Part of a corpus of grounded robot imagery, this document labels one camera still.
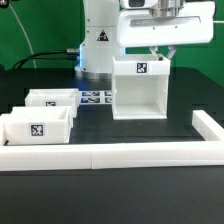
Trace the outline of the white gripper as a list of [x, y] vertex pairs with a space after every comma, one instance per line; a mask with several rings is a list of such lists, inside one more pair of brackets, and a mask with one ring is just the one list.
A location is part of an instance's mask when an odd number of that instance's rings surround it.
[[[214, 1], [120, 0], [117, 43], [122, 47], [150, 47], [155, 60], [158, 46], [209, 43], [213, 38]], [[172, 60], [176, 46], [169, 46]]]

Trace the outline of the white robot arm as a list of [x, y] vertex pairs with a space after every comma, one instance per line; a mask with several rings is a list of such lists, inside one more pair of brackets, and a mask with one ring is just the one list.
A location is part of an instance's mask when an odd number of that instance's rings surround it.
[[208, 43], [213, 38], [213, 0], [83, 0], [85, 37], [76, 74], [111, 76], [111, 59], [127, 48]]

